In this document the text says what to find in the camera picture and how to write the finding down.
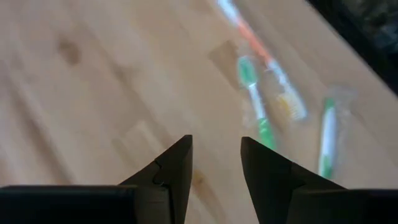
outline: wooden surface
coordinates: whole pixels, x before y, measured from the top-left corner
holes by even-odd
[[[280,126],[281,152],[316,170],[322,99],[344,83],[358,98],[335,181],[398,187],[395,96],[303,1],[238,4],[310,110]],[[117,184],[192,134],[187,223],[257,222],[237,38],[213,1],[3,0],[0,30],[1,185]]]

